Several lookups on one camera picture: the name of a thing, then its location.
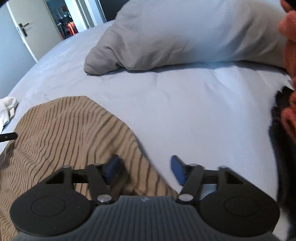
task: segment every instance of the bed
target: bed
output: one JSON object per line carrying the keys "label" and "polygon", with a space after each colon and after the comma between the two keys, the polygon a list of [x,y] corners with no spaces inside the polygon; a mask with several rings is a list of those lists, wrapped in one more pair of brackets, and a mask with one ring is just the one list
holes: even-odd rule
{"label": "bed", "polygon": [[[71,37],[47,53],[9,96],[20,102],[3,133],[25,112],[64,96],[87,96],[124,121],[143,152],[177,191],[170,157],[207,169],[225,165],[276,199],[276,161],[268,136],[274,94],[290,78],[281,68],[253,62],[124,69],[87,76],[84,59],[112,21]],[[6,143],[0,143],[2,152]],[[284,240],[285,214],[275,230]]]}

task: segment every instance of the red object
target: red object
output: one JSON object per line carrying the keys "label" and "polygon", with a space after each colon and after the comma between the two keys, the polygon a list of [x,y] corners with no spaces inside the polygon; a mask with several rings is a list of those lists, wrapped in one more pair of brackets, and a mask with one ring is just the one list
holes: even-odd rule
{"label": "red object", "polygon": [[76,29],[76,26],[74,24],[74,22],[70,22],[67,24],[69,30],[70,30],[70,33],[71,33],[71,36],[75,35],[76,33],[78,33],[77,29]]}

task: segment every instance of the door handle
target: door handle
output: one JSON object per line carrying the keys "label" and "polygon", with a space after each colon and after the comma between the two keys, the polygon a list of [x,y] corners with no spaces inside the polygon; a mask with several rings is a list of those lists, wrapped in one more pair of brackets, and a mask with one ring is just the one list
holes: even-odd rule
{"label": "door handle", "polygon": [[22,25],[21,23],[19,24],[20,29],[21,29],[22,33],[24,34],[25,38],[28,36],[28,35],[27,35],[27,32],[26,32],[26,30],[25,30],[25,26],[28,26],[29,24],[30,24],[30,23],[27,23],[27,24],[25,24],[25,25]]}

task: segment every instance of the metal rivet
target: metal rivet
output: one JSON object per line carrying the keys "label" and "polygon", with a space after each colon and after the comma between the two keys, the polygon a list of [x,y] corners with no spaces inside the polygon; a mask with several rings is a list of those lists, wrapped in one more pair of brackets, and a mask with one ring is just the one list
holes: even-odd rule
{"label": "metal rivet", "polygon": [[178,199],[182,202],[190,202],[193,200],[193,196],[190,194],[181,194]]}
{"label": "metal rivet", "polygon": [[96,198],[99,202],[109,202],[112,200],[112,197],[108,194],[103,194],[103,195],[100,195]]}

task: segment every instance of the grey wall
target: grey wall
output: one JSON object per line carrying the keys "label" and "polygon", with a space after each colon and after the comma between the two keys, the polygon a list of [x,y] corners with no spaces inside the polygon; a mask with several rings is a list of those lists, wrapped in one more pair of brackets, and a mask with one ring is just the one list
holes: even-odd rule
{"label": "grey wall", "polygon": [[35,61],[16,30],[6,5],[0,8],[0,98],[9,94]]}

